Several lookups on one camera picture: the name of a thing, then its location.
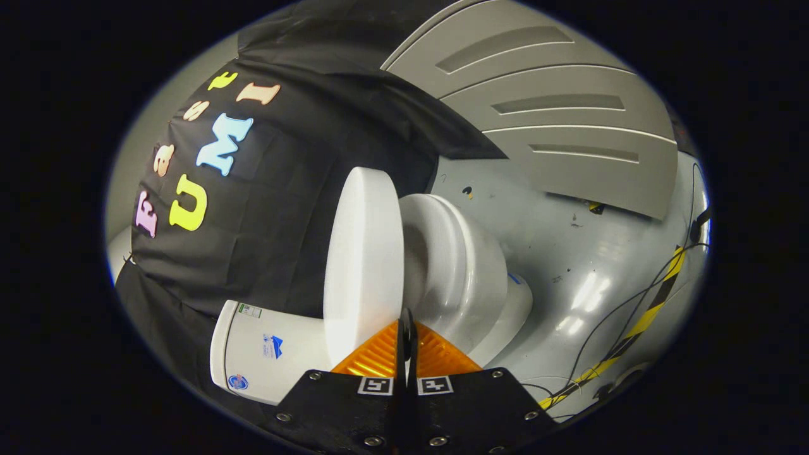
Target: screw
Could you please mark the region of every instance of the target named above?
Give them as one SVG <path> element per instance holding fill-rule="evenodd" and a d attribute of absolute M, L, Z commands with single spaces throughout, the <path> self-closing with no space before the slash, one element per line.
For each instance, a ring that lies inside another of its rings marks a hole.
<path fill-rule="evenodd" d="M 430 445 L 432 445 L 433 447 L 441 447 L 447 442 L 449 442 L 449 440 L 444 436 L 436 436 L 435 438 L 430 440 Z"/>
<path fill-rule="evenodd" d="M 371 447 L 382 445 L 384 442 L 385 440 L 380 438 L 379 436 L 368 436 L 367 438 L 365 438 L 365 445 L 370 445 Z"/>

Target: black fabric backdrop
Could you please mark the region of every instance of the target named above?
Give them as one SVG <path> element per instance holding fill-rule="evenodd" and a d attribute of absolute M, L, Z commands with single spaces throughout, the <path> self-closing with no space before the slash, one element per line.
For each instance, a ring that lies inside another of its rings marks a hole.
<path fill-rule="evenodd" d="M 379 70 L 385 58 L 443 7 L 418 2 L 404 11 L 374 2 L 301 2 L 245 28 L 239 56 L 212 74 L 167 119 L 143 164 L 133 208 L 145 190 L 158 221 L 155 237 L 134 222 L 132 261 L 116 283 L 125 311 L 158 358 L 202 396 L 260 424 L 268 407 L 230 395 L 210 380 L 208 352 L 226 300 L 322 317 L 324 272 L 337 202 L 352 168 L 384 170 L 399 197 L 429 192 L 439 155 L 505 158 L 482 133 L 414 86 Z M 225 71 L 236 78 L 208 90 Z M 280 85 L 262 105 L 236 102 L 248 84 Z M 198 101 L 199 118 L 183 115 Z M 216 142 L 221 113 L 253 119 L 223 176 L 197 166 L 201 147 Z M 167 173 L 153 159 L 174 145 Z M 169 223 L 186 175 L 207 197 L 199 228 Z"/>

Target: white toilet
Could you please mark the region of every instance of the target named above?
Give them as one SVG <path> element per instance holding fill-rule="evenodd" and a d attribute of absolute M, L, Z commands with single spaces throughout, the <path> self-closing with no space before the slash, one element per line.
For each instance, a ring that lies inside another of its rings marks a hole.
<path fill-rule="evenodd" d="M 531 289 L 506 271 L 500 244 L 449 201 L 399 201 L 404 233 L 403 304 L 416 321 L 485 366 L 523 326 Z"/>
<path fill-rule="evenodd" d="M 323 319 L 229 300 L 211 341 L 211 377 L 232 393 L 278 404 L 308 369 L 329 371 L 411 308 L 484 367 L 531 311 L 499 243 L 446 199 L 402 199 L 387 173 L 354 168 L 337 205 Z"/>

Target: toilet seat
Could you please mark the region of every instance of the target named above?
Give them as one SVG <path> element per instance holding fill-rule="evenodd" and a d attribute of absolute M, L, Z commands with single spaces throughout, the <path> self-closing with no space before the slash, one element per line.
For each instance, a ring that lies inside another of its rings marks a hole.
<path fill-rule="evenodd" d="M 405 260 L 398 196 L 383 171 L 345 179 L 328 244 L 323 319 L 337 365 L 401 315 Z"/>
<path fill-rule="evenodd" d="M 433 194 L 411 194 L 400 200 L 402 223 L 422 231 L 434 250 L 423 293 L 423 304 L 411 307 L 412 290 L 405 306 L 413 317 L 435 330 L 462 352 L 469 353 L 483 341 L 500 317 L 508 291 L 506 259 L 500 244 L 474 220 L 465 217 L 449 201 Z M 411 256 L 414 245 L 405 243 Z M 463 254 L 453 253 L 453 249 Z M 405 265 L 405 273 L 414 269 Z M 463 279 L 460 292 L 455 287 Z M 408 277 L 408 285 L 418 277 Z"/>
<path fill-rule="evenodd" d="M 399 200 L 404 233 L 404 298 L 413 318 L 441 331 L 461 310 L 466 246 L 455 215 L 439 200 L 410 194 Z"/>

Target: pink letter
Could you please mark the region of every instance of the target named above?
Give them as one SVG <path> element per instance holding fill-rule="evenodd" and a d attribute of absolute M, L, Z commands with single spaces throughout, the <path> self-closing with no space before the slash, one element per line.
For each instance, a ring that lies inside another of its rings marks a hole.
<path fill-rule="evenodd" d="M 157 228 L 157 214 L 154 213 L 152 205 L 146 200 L 146 191 L 141 191 L 138 198 L 138 211 L 135 213 L 135 225 L 144 227 L 152 238 L 155 238 Z"/>

